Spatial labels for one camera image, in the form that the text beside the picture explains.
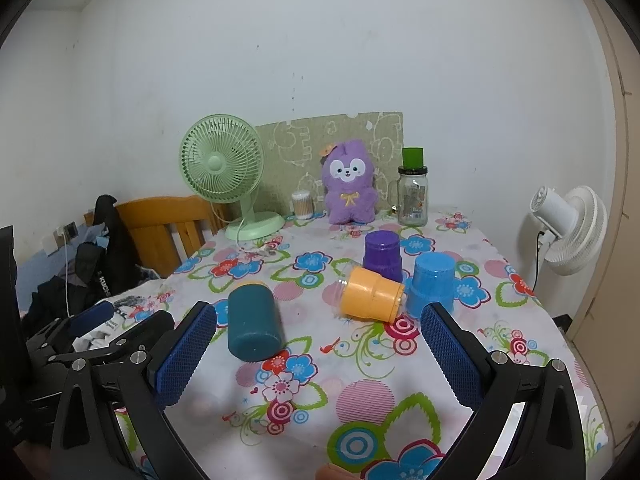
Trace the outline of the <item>blue plastic cup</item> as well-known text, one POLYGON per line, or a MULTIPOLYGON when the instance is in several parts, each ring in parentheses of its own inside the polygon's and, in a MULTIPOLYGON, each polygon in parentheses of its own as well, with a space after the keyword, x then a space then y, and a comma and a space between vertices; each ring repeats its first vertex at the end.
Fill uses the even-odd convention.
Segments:
POLYGON ((406 311, 410 318, 421 317, 427 304, 441 304, 454 312, 456 260, 443 252, 422 254, 414 262, 414 272, 406 286, 406 311))

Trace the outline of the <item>orange plastic cup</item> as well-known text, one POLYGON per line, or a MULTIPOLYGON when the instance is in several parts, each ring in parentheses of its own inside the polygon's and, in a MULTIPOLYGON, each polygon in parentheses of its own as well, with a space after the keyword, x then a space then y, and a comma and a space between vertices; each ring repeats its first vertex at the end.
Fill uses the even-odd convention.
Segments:
POLYGON ((343 318, 393 323, 404 296, 403 284, 351 263, 337 282, 334 304, 336 314, 343 318))

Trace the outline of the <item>white printed t-shirt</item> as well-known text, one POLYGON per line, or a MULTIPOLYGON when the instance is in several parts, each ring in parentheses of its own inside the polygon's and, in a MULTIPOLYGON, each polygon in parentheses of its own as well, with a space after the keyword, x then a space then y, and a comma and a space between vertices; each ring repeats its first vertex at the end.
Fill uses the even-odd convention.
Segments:
POLYGON ((73 348, 77 352, 106 347, 116 336, 129 330, 134 324, 145 318, 142 314, 145 298, 126 296, 114 302, 112 318, 101 324, 85 336, 76 338, 73 348))

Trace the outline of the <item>beige door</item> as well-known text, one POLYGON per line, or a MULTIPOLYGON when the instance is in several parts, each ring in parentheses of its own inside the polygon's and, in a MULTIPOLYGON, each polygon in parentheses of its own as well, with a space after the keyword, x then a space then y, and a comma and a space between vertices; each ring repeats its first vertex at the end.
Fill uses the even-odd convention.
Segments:
POLYGON ((623 322, 639 278, 639 52, 606 0, 584 0, 604 53, 614 106, 615 167, 608 232, 568 338, 579 346, 623 322))

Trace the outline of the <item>purple plush toy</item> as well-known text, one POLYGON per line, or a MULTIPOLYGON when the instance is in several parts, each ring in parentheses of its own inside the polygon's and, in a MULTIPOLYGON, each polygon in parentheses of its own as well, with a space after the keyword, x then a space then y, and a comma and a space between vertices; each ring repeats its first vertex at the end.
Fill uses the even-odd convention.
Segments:
POLYGON ((373 174, 374 165, 363 140, 348 140, 329 149, 321 179, 331 224, 374 221, 378 190, 373 174))

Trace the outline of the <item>purple plastic cup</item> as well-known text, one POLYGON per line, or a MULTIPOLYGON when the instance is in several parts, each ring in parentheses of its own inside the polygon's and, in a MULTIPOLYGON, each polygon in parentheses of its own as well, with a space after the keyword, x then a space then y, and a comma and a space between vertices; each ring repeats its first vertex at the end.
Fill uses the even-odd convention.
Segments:
POLYGON ((398 234, 387 230, 368 233, 364 238, 362 266, 383 278, 401 283, 404 274, 398 234))

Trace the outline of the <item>teal cup yellow rim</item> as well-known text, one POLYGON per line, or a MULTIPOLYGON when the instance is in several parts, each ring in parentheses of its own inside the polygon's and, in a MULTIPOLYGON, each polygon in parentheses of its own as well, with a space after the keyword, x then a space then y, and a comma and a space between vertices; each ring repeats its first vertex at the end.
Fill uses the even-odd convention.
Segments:
POLYGON ((284 349, 281 315, 272 291, 263 284, 235 289, 228 298, 228 348, 243 362, 271 359, 284 349))

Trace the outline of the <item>green desk fan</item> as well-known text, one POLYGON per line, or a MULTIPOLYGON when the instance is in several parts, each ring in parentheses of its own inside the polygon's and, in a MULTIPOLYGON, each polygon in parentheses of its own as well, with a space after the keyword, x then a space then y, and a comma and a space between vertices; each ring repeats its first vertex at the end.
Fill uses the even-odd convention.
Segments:
POLYGON ((224 231, 238 243, 272 235, 284 226, 280 214, 254 211, 264 167, 257 131, 233 115, 200 119, 180 143, 179 168, 186 185, 209 203, 240 205, 240 218, 229 222, 224 231))

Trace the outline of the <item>wooden chair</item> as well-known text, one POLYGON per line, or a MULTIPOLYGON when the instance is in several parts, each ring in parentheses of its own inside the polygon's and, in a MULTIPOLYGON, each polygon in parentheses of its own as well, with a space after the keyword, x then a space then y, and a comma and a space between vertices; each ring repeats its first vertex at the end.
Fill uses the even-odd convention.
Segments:
POLYGON ((101 195, 85 213, 89 226, 102 224, 107 251, 126 266, 144 266, 167 278, 181 264, 179 249, 190 257, 205 244, 204 232, 217 233, 231 219, 231 207, 196 195, 138 198, 121 203, 101 195))

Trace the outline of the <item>glass jar green lid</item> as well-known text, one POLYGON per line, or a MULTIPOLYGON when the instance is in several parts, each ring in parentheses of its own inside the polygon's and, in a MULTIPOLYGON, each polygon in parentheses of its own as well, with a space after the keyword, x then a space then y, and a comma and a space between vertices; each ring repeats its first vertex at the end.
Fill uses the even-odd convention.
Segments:
POLYGON ((412 146, 401 151, 396 188, 390 191, 390 204, 403 226, 425 226, 428 220, 428 169, 423 148, 412 146))

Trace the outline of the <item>floral tablecloth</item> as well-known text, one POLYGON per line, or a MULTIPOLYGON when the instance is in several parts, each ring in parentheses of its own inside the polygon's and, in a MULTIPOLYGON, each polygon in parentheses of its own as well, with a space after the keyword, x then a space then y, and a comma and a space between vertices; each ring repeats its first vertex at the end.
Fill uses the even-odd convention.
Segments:
POLYGON ((426 226, 390 214, 334 226, 323 214, 288 219, 276 235, 235 243, 217 235, 169 278, 114 299, 145 298, 142 314, 183 318, 198 301, 217 313, 214 338, 167 416, 213 479, 306 479, 326 463, 365 479, 423 479, 470 417, 448 386, 419 326, 356 321, 336 314, 345 266, 359 261, 372 231, 396 232, 402 272, 422 254, 456 260, 452 316, 488 350, 515 363, 563 361, 577 396, 588 456, 608 436, 574 354, 534 292, 469 218, 434 210, 426 226), (285 348, 256 363, 228 349, 228 298, 267 286, 282 316, 285 348))

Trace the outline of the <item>wall power outlet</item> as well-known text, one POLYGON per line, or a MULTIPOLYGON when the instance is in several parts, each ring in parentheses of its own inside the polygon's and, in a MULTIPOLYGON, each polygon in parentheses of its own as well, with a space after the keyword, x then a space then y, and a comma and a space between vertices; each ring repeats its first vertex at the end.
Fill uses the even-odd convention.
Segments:
POLYGON ((63 226, 63 233, 66 240, 73 240, 75 237, 78 237, 78 227, 76 222, 72 221, 63 226))

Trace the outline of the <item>black bag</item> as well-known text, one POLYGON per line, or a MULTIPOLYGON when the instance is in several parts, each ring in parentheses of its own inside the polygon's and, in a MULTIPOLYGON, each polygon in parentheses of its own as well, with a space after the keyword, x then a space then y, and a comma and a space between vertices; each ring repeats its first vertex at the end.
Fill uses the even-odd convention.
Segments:
POLYGON ((99 196, 93 225, 83 240, 69 242, 18 270, 18 291, 30 295, 22 316, 27 333, 35 333, 56 318, 85 311, 143 281, 140 257, 116 203, 111 195, 99 196))

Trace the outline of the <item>white floor fan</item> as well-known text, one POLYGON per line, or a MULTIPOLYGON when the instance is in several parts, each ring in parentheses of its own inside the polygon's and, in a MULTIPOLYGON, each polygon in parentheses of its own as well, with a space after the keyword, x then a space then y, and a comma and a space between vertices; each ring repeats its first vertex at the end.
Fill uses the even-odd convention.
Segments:
POLYGON ((543 185, 530 201, 529 211, 544 226, 544 261, 555 274, 576 274, 600 252, 608 212, 589 186, 572 188, 561 196, 543 185))

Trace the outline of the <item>cotton swab container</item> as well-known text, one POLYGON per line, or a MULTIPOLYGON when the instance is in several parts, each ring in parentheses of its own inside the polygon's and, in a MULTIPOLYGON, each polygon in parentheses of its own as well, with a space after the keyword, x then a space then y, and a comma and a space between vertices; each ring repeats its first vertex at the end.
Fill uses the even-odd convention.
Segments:
POLYGON ((311 192, 297 190, 291 195, 293 214, 297 220, 308 220, 314 216, 314 200, 311 192))

